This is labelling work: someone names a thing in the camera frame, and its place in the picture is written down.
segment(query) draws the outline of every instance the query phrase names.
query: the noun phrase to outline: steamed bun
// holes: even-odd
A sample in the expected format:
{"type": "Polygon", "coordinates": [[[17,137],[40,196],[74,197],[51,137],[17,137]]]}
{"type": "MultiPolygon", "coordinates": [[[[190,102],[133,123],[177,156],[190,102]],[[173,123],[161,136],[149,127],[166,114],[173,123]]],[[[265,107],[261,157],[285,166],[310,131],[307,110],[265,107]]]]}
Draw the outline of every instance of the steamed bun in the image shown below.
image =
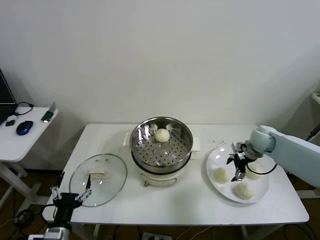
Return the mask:
{"type": "Polygon", "coordinates": [[[239,183],[235,186],[235,193],[244,200],[249,200],[255,195],[253,188],[246,183],[239,183]]]}
{"type": "MultiPolygon", "coordinates": [[[[258,165],[258,164],[250,164],[249,163],[249,168],[252,170],[252,171],[255,171],[257,173],[262,173],[263,170],[262,168],[258,165]]],[[[261,175],[258,175],[258,174],[255,174],[254,172],[250,171],[247,166],[245,166],[245,175],[248,177],[248,178],[251,178],[253,180],[258,180],[261,175]]]]}
{"type": "Polygon", "coordinates": [[[231,179],[231,172],[224,167],[219,167],[214,171],[213,176],[217,182],[225,184],[231,179]]]}
{"type": "Polygon", "coordinates": [[[167,129],[160,128],[155,133],[155,140],[157,140],[160,143],[165,143],[169,140],[170,133],[167,129]]]}

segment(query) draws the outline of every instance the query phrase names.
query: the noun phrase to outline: table leg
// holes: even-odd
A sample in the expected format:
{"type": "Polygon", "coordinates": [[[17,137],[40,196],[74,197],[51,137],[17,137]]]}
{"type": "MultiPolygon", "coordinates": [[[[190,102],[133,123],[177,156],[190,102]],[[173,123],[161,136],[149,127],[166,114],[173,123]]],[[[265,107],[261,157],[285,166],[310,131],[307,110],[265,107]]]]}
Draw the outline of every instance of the table leg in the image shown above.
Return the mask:
{"type": "Polygon", "coordinates": [[[260,226],[255,232],[250,235],[247,234],[247,230],[245,226],[241,226],[243,239],[244,240],[262,240],[274,233],[278,229],[282,228],[284,225],[268,225],[268,226],[260,226]]]}
{"type": "Polygon", "coordinates": [[[15,169],[17,172],[19,172],[18,176],[14,175],[14,173],[5,164],[0,162],[0,177],[10,184],[10,187],[7,190],[7,192],[12,191],[12,188],[15,188],[19,193],[25,196],[25,200],[23,201],[18,212],[28,209],[31,204],[46,205],[49,200],[49,197],[37,195],[37,192],[41,187],[41,183],[37,182],[33,185],[32,188],[29,188],[19,178],[27,173],[20,166],[16,167],[15,169]]]}
{"type": "Polygon", "coordinates": [[[96,238],[98,237],[99,229],[100,229],[100,224],[96,224],[93,232],[93,236],[96,238]]]}
{"type": "Polygon", "coordinates": [[[72,232],[76,234],[82,240],[97,240],[96,237],[91,235],[91,233],[85,229],[85,227],[79,223],[71,223],[72,232]]]}
{"type": "Polygon", "coordinates": [[[2,162],[0,162],[0,177],[25,197],[30,194],[31,189],[23,181],[21,181],[20,178],[14,175],[14,173],[10,171],[10,169],[2,162]]]}
{"type": "Polygon", "coordinates": [[[13,168],[18,174],[21,174],[22,177],[27,177],[28,173],[18,164],[18,163],[9,163],[8,164],[11,168],[13,168]]]}
{"type": "Polygon", "coordinates": [[[9,186],[9,188],[5,191],[4,195],[2,196],[2,198],[0,200],[0,208],[5,203],[5,201],[7,200],[7,198],[9,197],[9,195],[12,192],[13,189],[14,189],[13,186],[9,186]]]}

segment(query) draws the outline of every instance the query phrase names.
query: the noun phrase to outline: computer mouse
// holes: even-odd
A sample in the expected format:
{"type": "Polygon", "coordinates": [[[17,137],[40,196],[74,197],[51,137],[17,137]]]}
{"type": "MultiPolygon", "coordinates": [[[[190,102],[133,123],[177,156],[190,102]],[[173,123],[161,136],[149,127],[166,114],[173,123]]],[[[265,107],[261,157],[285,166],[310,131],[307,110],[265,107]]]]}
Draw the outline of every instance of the computer mouse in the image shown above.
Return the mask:
{"type": "Polygon", "coordinates": [[[32,128],[32,126],[34,125],[33,121],[24,121],[22,123],[20,123],[18,125],[18,127],[16,128],[16,134],[18,135],[26,135],[29,130],[32,128]]]}

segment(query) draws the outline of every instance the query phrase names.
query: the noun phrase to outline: power strip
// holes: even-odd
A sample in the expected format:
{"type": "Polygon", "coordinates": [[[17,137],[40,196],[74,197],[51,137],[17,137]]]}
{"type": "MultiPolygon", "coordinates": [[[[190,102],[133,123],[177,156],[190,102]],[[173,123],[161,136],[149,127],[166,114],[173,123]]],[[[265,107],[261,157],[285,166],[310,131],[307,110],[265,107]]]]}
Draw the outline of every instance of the power strip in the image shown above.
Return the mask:
{"type": "Polygon", "coordinates": [[[172,237],[154,234],[150,232],[144,232],[141,240],[172,240],[172,237]]]}

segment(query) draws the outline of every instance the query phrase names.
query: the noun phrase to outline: small white table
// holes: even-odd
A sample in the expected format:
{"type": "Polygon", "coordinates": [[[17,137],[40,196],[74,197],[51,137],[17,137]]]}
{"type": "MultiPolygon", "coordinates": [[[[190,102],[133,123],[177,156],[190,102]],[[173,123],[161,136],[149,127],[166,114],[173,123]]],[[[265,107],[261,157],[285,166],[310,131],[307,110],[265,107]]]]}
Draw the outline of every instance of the small white table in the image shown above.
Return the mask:
{"type": "MultiPolygon", "coordinates": [[[[246,226],[283,225],[303,223],[309,215],[289,181],[285,171],[278,166],[269,174],[269,190],[257,203],[243,204],[227,199],[210,183],[205,163],[210,152],[224,144],[245,141],[257,126],[250,125],[188,125],[192,135],[200,141],[200,157],[188,162],[182,181],[170,187],[145,187],[131,157],[129,147],[122,146],[126,133],[134,124],[89,124],[84,129],[69,161],[64,168],[60,191],[69,192],[69,182],[74,170],[85,159],[97,154],[113,153],[127,166],[126,183],[110,202],[98,207],[75,209],[71,222],[80,224],[113,225],[188,225],[188,226],[246,226]]],[[[265,156],[265,166],[270,169],[274,161],[265,156]]],[[[53,221],[53,207],[43,216],[53,221]]],[[[248,239],[262,239],[275,231],[258,230],[248,239]]]]}
{"type": "MultiPolygon", "coordinates": [[[[18,107],[16,112],[25,113],[29,109],[29,107],[18,107]]],[[[10,184],[10,187],[0,200],[0,207],[13,188],[26,197],[19,211],[27,209],[30,204],[45,205],[48,201],[48,197],[37,196],[37,191],[41,183],[35,183],[32,188],[29,188],[20,180],[20,177],[26,177],[27,173],[17,164],[17,162],[26,156],[31,147],[51,123],[51,121],[49,123],[41,121],[41,118],[48,110],[48,107],[34,107],[32,111],[27,114],[17,116],[17,120],[13,126],[6,126],[5,122],[0,125],[0,177],[10,184]],[[26,135],[17,135],[17,126],[24,121],[33,121],[33,126],[26,135]],[[17,171],[18,175],[16,176],[8,166],[17,171]]],[[[52,119],[54,119],[57,114],[58,110],[55,111],[52,119]]]]}

